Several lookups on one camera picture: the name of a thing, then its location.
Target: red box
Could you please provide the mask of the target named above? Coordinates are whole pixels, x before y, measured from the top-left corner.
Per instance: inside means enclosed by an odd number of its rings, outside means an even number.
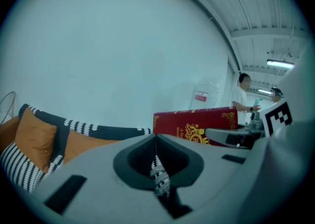
[[[169,134],[201,144],[223,146],[205,136],[206,128],[237,128],[235,107],[155,113],[153,133]]]

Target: ceiling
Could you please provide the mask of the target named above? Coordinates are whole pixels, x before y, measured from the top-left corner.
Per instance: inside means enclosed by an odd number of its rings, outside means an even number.
[[[267,67],[267,59],[296,62],[311,29],[294,0],[197,0],[221,27],[234,55],[234,71],[251,76],[252,92],[269,90],[286,70]]]

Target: black slot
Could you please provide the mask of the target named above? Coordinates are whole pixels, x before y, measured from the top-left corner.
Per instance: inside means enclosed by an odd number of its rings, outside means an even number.
[[[243,137],[243,136],[229,134],[225,140],[225,143],[231,144],[231,145],[237,145],[238,143],[240,143],[240,137]]]
[[[236,156],[232,156],[228,154],[224,155],[222,158],[225,160],[229,160],[231,162],[240,163],[240,164],[243,164],[246,160],[246,158],[240,158],[240,157],[236,157]]]
[[[45,205],[58,214],[62,214],[86,181],[86,177],[72,175],[49,197]]]

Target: hand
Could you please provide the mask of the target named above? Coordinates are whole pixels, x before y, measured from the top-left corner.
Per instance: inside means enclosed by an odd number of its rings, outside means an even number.
[[[253,106],[252,107],[252,110],[255,111],[255,112],[258,111],[259,109],[261,109],[260,106]]]

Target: striped cushion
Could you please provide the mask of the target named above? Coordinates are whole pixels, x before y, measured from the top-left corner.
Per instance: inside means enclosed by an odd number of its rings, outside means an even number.
[[[1,154],[0,162],[9,180],[32,192],[35,186],[63,164],[63,156],[58,155],[49,165],[48,172],[39,170],[20,149],[11,143]]]
[[[165,168],[163,167],[161,161],[156,155],[155,160],[153,160],[151,164],[151,178],[154,180],[156,184],[156,188],[154,190],[158,199],[164,198],[162,200],[167,200],[170,194],[170,180]]]

